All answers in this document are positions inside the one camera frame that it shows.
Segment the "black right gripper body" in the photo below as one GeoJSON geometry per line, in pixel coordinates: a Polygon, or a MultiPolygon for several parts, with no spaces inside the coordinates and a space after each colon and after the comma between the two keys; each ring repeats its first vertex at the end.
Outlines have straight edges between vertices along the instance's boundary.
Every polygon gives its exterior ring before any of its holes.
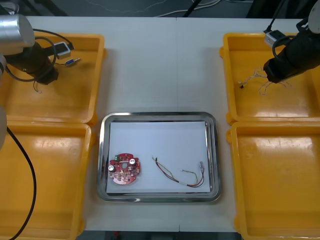
{"type": "Polygon", "coordinates": [[[304,73],[304,70],[294,67],[284,53],[280,53],[277,57],[269,59],[263,66],[263,71],[269,82],[278,84],[304,73]]]}

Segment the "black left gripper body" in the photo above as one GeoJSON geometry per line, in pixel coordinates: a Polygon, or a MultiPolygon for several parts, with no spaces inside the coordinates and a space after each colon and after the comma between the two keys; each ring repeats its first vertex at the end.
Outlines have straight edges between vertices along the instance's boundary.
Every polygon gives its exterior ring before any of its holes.
{"type": "Polygon", "coordinates": [[[58,79],[59,73],[55,68],[57,57],[36,56],[30,58],[26,63],[26,73],[34,78],[36,82],[48,85],[58,79]]]}

